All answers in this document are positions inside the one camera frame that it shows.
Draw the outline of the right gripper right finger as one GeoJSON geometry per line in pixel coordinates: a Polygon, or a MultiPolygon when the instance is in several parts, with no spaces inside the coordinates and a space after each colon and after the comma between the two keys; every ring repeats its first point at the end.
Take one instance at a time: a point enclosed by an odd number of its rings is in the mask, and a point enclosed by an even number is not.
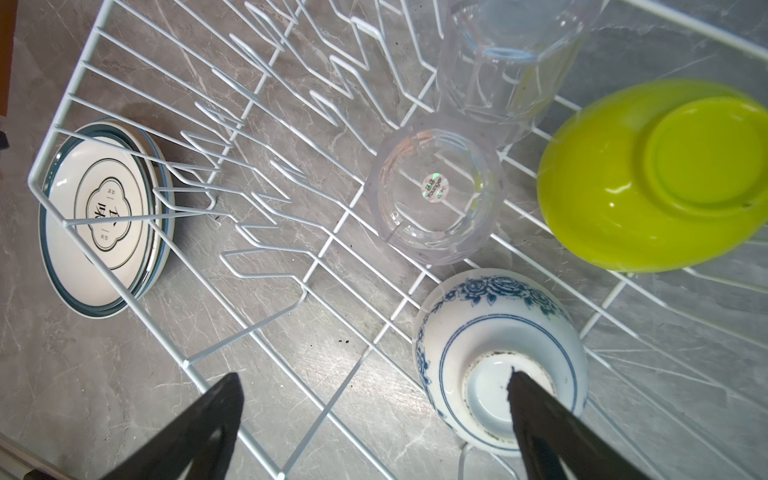
{"type": "Polygon", "coordinates": [[[645,479],[523,371],[507,386],[513,430],[530,479],[645,479]]]}

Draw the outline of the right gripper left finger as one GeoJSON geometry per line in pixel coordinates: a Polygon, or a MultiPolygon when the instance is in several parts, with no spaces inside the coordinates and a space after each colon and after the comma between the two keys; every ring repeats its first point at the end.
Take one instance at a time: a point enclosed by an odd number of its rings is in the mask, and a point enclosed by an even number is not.
{"type": "Polygon", "coordinates": [[[223,479],[244,406],[239,375],[231,372],[191,404],[106,479],[223,479]]]}

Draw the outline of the white wire dish rack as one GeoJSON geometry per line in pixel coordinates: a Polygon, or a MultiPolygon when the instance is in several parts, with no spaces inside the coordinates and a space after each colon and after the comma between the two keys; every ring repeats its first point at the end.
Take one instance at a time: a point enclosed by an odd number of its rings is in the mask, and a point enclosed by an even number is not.
{"type": "Polygon", "coordinates": [[[705,80],[767,99],[763,1],[610,1],[544,117],[501,146],[490,236],[445,266],[396,243],[376,153],[437,109],[435,1],[106,1],[28,184],[54,239],[158,349],[137,409],[167,425],[228,373],[245,404],[231,479],[513,479],[421,381],[419,311],[455,274],[510,270],[568,313],[587,358],[583,421],[654,479],[767,475],[767,230],[663,273],[599,267],[537,193],[556,131],[621,89],[705,80]],[[54,200],[63,146],[111,119],[172,179],[135,232],[169,263],[139,293],[97,259],[96,218],[54,200]]]}

